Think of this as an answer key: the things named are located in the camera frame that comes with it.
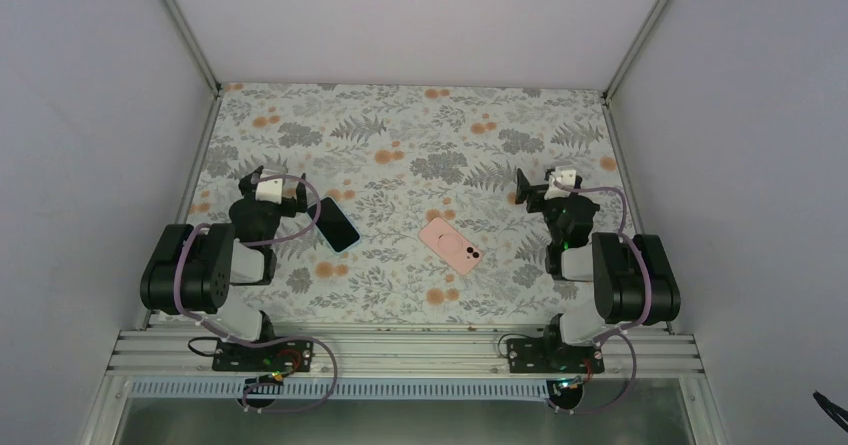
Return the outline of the black object at corner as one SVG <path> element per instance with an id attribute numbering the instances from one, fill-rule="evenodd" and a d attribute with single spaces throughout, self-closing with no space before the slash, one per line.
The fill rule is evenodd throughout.
<path id="1" fill-rule="evenodd" d="M 839 406 L 838 404 L 832 402 L 819 391 L 814 391 L 812 396 L 816 404 L 822 409 L 822 411 L 843 431 L 848 432 L 848 411 Z"/>

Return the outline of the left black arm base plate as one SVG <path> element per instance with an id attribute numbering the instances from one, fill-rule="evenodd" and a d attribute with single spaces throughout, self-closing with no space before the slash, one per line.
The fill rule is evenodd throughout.
<path id="1" fill-rule="evenodd" d="M 211 368 L 216 372 L 259 375 L 308 372 L 313 354 L 313 343 L 306 340 L 290 340 L 263 348 L 218 341 Z"/>

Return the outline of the aluminium rail frame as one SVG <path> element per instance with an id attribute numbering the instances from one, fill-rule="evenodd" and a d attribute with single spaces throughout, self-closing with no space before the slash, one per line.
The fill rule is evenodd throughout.
<path id="1" fill-rule="evenodd" d="M 605 371 L 593 374 L 513 374 L 510 338 L 540 338 L 537 326 L 457 324 L 310 324 L 281 326 L 285 341 L 313 343 L 308 372 L 216 372 L 213 336 L 185 321 L 122 331 L 111 353 L 86 444 L 114 444 L 133 398 L 236 398 L 250 384 L 261 399 L 526 400 L 541 402 L 567 386 L 604 380 L 675 381 L 688 431 L 697 444 L 726 437 L 695 339 L 665 325 L 636 329 L 626 340 L 597 348 Z"/>

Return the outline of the floral patterned table mat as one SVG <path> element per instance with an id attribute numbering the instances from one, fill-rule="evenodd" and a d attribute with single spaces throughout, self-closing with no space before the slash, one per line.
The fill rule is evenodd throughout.
<path id="1" fill-rule="evenodd" d="M 622 184 L 601 96 L 583 90 L 230 83 L 188 221 L 226 221 L 259 166 L 304 175 L 362 236 L 336 253 L 307 217 L 282 221 L 273 281 L 235 294 L 288 323 L 545 323 L 592 293 L 545 271 L 549 233 L 515 204 L 516 170 L 534 184 L 556 166 L 588 187 Z M 591 198 L 596 230 L 633 231 L 615 194 Z M 437 217 L 482 250 L 468 275 L 419 239 Z"/>

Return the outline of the black phone light-blue case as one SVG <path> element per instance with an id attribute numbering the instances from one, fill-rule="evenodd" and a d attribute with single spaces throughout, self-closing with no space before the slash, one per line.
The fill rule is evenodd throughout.
<path id="1" fill-rule="evenodd" d="M 336 253 L 347 251 L 362 239 L 360 232 L 332 197 L 325 197 L 319 203 L 308 206 L 307 213 L 311 218 L 318 217 L 315 227 Z"/>

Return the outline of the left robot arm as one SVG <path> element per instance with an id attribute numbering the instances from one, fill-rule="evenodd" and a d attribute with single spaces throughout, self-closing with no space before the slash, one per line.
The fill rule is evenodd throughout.
<path id="1" fill-rule="evenodd" d="M 284 185 L 295 182 L 288 197 Z M 229 295 L 233 286 L 265 286 L 277 270 L 274 245 L 285 242 L 278 228 L 285 218 L 306 213 L 315 190 L 304 175 L 291 178 L 264 167 L 242 177 L 241 194 L 223 223 L 170 224 L 152 252 L 140 280 L 140 299 L 151 312 L 193 320 L 223 341 L 239 344 L 238 355 L 255 370 L 278 356 L 271 319 L 264 311 Z"/>

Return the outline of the pink phone case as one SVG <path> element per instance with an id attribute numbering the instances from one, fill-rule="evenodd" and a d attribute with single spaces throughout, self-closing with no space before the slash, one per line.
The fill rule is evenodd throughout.
<path id="1" fill-rule="evenodd" d="M 459 275 L 468 275 L 483 259 L 482 250 L 441 217 L 429 221 L 418 237 Z"/>

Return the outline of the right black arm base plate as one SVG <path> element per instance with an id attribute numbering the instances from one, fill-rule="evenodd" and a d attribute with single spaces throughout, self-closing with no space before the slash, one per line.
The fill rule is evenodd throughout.
<path id="1" fill-rule="evenodd" d="M 513 374 L 603 373 L 600 351 L 591 346 L 548 342 L 543 338 L 510 338 L 506 356 Z"/>

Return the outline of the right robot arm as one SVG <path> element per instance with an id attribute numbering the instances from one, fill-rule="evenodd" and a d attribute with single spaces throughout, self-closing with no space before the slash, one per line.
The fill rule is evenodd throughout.
<path id="1" fill-rule="evenodd" d="M 533 185 L 518 170 L 515 201 L 541 215 L 547 226 L 547 273 L 556 281 L 587 283 L 593 291 L 588 303 L 557 315 L 543 332 L 544 364 L 565 372 L 580 353 L 593 356 L 614 335 L 675 319 L 681 297 L 659 236 L 628 236 L 623 225 L 613 232 L 595 230 L 600 206 L 591 194 L 613 193 L 626 208 L 621 189 L 585 188 L 575 170 L 563 167 L 547 170 L 546 179 L 544 185 Z"/>

